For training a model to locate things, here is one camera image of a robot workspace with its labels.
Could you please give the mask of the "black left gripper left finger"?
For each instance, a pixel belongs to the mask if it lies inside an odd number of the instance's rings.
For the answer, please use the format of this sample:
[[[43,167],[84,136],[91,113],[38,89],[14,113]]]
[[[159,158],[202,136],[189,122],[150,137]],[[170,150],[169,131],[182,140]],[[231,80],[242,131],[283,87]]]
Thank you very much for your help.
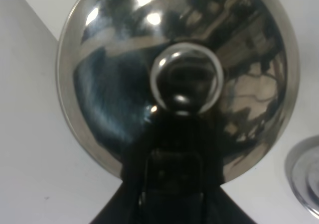
[[[134,224],[142,183],[142,177],[131,177],[124,180],[114,196],[92,220],[92,223]]]

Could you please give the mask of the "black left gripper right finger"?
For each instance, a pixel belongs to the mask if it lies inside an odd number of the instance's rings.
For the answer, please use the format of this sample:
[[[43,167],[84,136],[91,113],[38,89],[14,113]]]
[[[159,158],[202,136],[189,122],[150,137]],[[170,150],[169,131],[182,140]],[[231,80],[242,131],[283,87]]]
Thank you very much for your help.
[[[215,184],[202,186],[202,224],[253,224],[254,221]]]

